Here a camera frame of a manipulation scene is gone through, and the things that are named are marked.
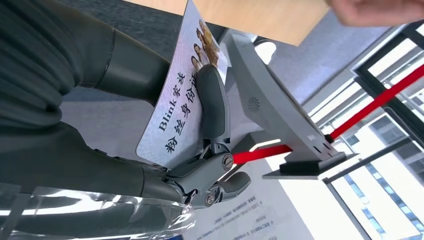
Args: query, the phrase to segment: plastic wrap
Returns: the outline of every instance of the plastic wrap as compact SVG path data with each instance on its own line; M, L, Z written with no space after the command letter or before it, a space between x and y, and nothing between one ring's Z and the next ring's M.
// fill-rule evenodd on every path
M0 204L9 240L161 240L195 225L191 206L153 198L38 187L2 191Z

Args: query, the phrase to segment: gray robotic arm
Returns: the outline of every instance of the gray robotic arm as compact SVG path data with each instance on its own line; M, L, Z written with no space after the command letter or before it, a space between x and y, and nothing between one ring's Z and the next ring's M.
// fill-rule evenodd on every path
M161 199L194 208L229 200L249 185L250 178L243 172L217 181L229 171L233 158L228 147L228 103L215 67L205 66L197 77L206 147L201 155L187 156L185 163L163 172L91 149L75 128L60 121L59 106L62 96L75 86L155 105L168 61L109 25L54 0L1 1L0 21L0 183L19 186L21 195L48 187ZM25 207L13 206L11 213ZM107 216L127 216L122 209L108 208ZM46 216L36 227L31 221L21 221L8 225L8 230L79 238L123 231L120 225L106 225L107 231L90 228L96 223L81 222L88 215ZM7 216L0 216L0 223L7 221ZM87 228L73 232L59 227L61 222ZM159 231L163 224L158 219L148 230L154 232L157 227ZM130 225L125 231L140 229Z

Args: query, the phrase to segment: card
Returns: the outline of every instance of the card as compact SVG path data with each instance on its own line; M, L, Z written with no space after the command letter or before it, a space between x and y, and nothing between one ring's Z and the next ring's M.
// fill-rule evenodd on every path
M214 65L225 83L228 62L192 0L187 1L166 80L136 153L172 169L203 150L197 72Z

